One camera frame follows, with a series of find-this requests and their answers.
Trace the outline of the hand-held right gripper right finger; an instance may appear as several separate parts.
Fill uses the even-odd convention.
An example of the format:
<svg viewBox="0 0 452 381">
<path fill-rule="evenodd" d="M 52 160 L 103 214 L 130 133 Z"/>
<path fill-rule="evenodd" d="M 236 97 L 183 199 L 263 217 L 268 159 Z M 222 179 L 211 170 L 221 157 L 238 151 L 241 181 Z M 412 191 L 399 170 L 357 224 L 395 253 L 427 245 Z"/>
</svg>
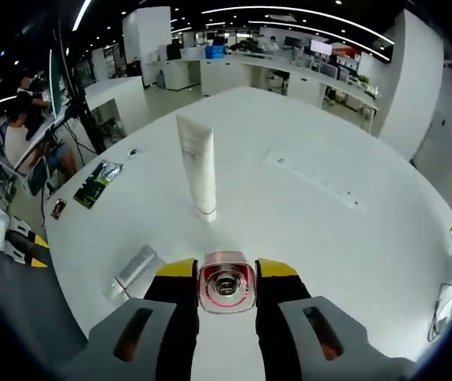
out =
<svg viewBox="0 0 452 381">
<path fill-rule="evenodd" d="M 268 380 L 408 380 L 414 363 L 371 345 L 364 325 L 311 296 L 287 264 L 255 262 L 255 329 Z"/>
</svg>

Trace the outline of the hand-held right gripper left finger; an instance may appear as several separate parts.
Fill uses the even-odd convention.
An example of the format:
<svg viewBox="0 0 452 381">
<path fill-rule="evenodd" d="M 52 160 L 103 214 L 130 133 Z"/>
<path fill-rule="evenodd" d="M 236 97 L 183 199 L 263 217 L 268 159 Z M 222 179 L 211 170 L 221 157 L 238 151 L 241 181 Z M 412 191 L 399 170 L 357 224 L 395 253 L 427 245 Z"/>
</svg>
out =
<svg viewBox="0 0 452 381">
<path fill-rule="evenodd" d="M 92 328 L 63 380 L 188 380 L 199 333 L 197 261 L 159 269 L 144 298 L 131 298 Z"/>
</svg>

